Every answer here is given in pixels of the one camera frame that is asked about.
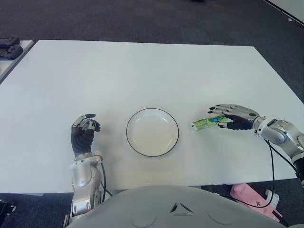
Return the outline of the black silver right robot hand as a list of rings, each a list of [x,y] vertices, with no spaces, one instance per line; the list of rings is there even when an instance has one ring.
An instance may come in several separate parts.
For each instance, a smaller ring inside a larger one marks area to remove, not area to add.
[[[237,104],[215,105],[209,109],[208,114],[218,114],[230,119],[227,123],[218,122],[218,127],[231,130],[251,130],[254,121],[260,117],[256,111]]]

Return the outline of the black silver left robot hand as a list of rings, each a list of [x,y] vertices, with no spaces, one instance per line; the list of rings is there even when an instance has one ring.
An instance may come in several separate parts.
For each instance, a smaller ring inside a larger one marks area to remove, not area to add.
[[[101,130],[101,125],[94,120],[95,114],[79,116],[71,126],[71,145],[75,157],[83,153],[91,153],[95,132]]]

